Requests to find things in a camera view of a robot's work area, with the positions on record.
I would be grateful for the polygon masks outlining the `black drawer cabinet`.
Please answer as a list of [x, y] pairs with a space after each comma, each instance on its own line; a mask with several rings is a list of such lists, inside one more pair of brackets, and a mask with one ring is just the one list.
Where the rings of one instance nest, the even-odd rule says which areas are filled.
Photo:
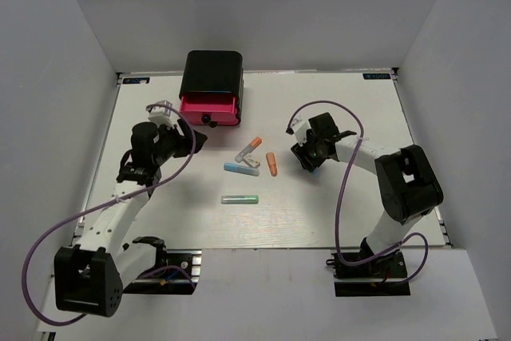
[[227, 93], [236, 97], [241, 122], [244, 70], [237, 51], [193, 50], [188, 53], [179, 99], [190, 93]]

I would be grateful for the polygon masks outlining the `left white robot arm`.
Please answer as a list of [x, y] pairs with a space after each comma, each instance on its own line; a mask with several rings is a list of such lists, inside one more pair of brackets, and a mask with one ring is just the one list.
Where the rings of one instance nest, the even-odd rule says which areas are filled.
[[133, 126], [131, 147], [121, 158], [112, 194], [114, 204], [101, 210], [74, 246], [60, 248], [54, 257], [57, 309], [110, 317], [133, 281], [172, 269], [162, 239], [138, 236], [126, 241], [125, 236], [160, 182], [161, 166], [199, 152], [207, 139], [183, 120]]

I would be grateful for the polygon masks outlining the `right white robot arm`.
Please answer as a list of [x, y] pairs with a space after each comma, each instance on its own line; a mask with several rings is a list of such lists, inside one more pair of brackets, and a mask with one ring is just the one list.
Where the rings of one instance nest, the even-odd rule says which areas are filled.
[[376, 176], [383, 212], [369, 235], [362, 239], [360, 257], [346, 259], [338, 250], [341, 264], [379, 276], [390, 265], [389, 257], [416, 234], [413, 227], [444, 200], [442, 187], [430, 162], [418, 145], [392, 148], [366, 139], [362, 133], [339, 131], [332, 116], [323, 113], [304, 120], [290, 119], [286, 132], [296, 139], [291, 151], [302, 168], [314, 172], [325, 161], [344, 163], [335, 208], [335, 240], [340, 240], [340, 216], [351, 170], [361, 168]]

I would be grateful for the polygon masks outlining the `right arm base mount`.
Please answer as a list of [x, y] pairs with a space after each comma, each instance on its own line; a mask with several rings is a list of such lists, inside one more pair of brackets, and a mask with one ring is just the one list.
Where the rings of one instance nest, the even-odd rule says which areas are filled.
[[336, 253], [326, 260], [333, 270], [336, 297], [398, 297], [409, 296], [410, 286], [406, 263], [401, 252], [386, 256], [383, 261], [349, 267]]

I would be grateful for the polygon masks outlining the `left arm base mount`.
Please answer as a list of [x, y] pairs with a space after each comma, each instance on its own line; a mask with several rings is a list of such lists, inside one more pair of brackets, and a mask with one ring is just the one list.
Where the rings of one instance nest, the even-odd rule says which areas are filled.
[[128, 285], [128, 295], [192, 295], [199, 283], [201, 250], [168, 250], [163, 261]]

